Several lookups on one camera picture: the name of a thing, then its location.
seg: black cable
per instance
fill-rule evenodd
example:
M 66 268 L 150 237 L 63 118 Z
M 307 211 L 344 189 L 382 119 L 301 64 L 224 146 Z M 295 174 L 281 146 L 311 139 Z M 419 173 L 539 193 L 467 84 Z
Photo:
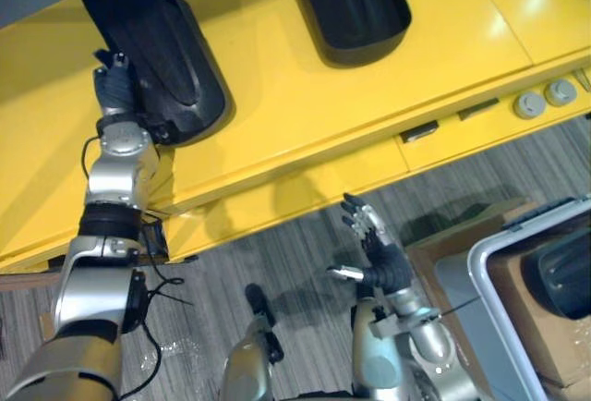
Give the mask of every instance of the black cable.
M 149 216 L 156 219 L 157 221 L 162 222 L 162 219 L 154 214 L 149 214 Z M 158 275 L 158 277 L 161 279 L 161 282 L 156 287 L 154 287 L 152 290 L 148 291 L 148 303 L 146 306 L 146 313 L 148 313 L 148 310 L 150 308 L 150 304 L 151 304 L 152 300 L 154 299 L 154 297 L 157 295 L 161 296 L 161 297 L 172 299 L 173 301 L 177 301 L 177 302 L 180 302 L 183 304 L 188 304 L 188 305 L 192 306 L 193 305 L 192 302 L 185 301 L 182 298 L 176 298 L 176 297 L 172 297 L 170 295 L 166 295 L 160 291 L 163 287 L 168 286 L 168 285 L 181 286 L 182 284 L 185 283 L 185 280 L 180 277 L 167 278 L 160 271 L 160 269 L 156 265 L 156 261 L 154 260 L 154 257 L 152 256 L 152 252 L 151 252 L 151 249 L 149 246 L 150 241 L 148 240 L 148 234 L 146 233 L 145 225 L 143 225 L 141 227 L 141 231 L 142 231 L 142 234 L 143 234 L 144 239 L 146 241 L 146 251 L 148 253 L 148 258 L 150 259 L 151 267 L 154 270 L 154 272 Z M 159 250 L 162 250 L 166 254 L 168 253 L 167 249 L 164 248 L 163 246 L 158 245 L 157 248 Z M 121 395 L 121 397 L 119 398 L 120 401 L 122 401 L 122 400 L 136 394 L 137 392 L 143 390 L 144 388 L 146 388 L 148 386 L 148 384 L 150 384 L 152 382 L 152 380 L 156 377 L 156 374 L 158 373 L 158 370 L 160 369 L 160 366 L 162 365 L 162 361 L 163 361 L 162 348 L 161 348 L 160 344 L 158 343 L 158 341 L 156 341 L 154 336 L 151 334 L 150 328 L 148 327 L 148 324 L 146 323 L 145 319 L 141 323 L 141 328 L 143 329 L 144 334 L 146 334 L 148 341 L 150 341 L 150 343 L 154 346 L 154 348 L 156 350 L 156 364 L 154 365 L 154 369 L 151 371 L 150 376 L 148 376 L 148 378 L 146 378 L 146 380 L 142 384 L 137 386 L 136 388 Z
M 453 309 L 449 309 L 447 311 L 444 311 L 441 315 L 440 318 L 443 318 L 444 316 L 449 315 L 450 313 L 454 313 L 455 311 L 464 308 L 465 306 L 467 306 L 468 304 L 472 304 L 474 301 L 478 301 L 480 299 L 480 297 L 473 297 L 472 299 L 468 299 L 466 302 L 463 302 L 462 304 L 460 304 L 459 306 L 454 307 Z
M 94 140 L 99 140 L 100 136 L 93 136 L 88 138 L 84 145 L 82 146 L 82 154 L 80 155 L 80 164 L 82 165 L 82 172 L 84 172 L 84 176 L 88 179 L 89 178 L 89 171 L 86 168 L 86 151 L 89 149 L 89 144 Z
M 152 336 L 150 329 L 148 328 L 148 324 L 146 324 L 146 320 L 141 322 L 141 328 L 143 329 L 144 334 L 146 334 L 148 341 L 151 342 L 151 344 L 154 346 L 154 349 L 156 350 L 156 364 L 154 365 L 154 369 L 151 371 L 150 376 L 146 378 L 146 380 L 135 389 L 132 389 L 126 394 L 121 395 L 121 397 L 119 398 L 120 401 L 129 398 L 130 396 L 135 395 L 137 392 L 140 392 L 143 389 L 145 389 L 148 386 L 148 384 L 150 384 L 152 380 L 156 377 L 156 374 L 158 373 L 158 370 L 160 369 L 160 366 L 163 362 L 162 348 L 160 344 L 158 344 L 158 341 L 156 341 Z

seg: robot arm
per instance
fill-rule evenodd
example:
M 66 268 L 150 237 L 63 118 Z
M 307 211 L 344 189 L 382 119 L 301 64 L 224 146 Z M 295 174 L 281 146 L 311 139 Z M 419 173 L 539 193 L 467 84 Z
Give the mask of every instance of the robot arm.
M 95 71 L 103 110 L 101 156 L 89 175 L 78 235 L 69 244 L 54 303 L 55 336 L 30 358 L 8 401 L 120 399 L 120 335 L 145 318 L 141 216 L 158 155 L 133 113 L 127 58 Z
M 383 290 L 384 315 L 378 319 L 374 316 L 368 328 L 378 339 L 396 338 L 399 353 L 428 399 L 484 399 L 486 396 L 479 393 L 462 367 L 452 335 L 440 321 L 440 312 L 411 287 L 413 271 L 400 244 L 373 207 L 355 196 L 345 194 L 344 199 L 342 207 L 349 216 L 343 220 L 361 239 L 371 267 L 332 266 L 328 273 Z

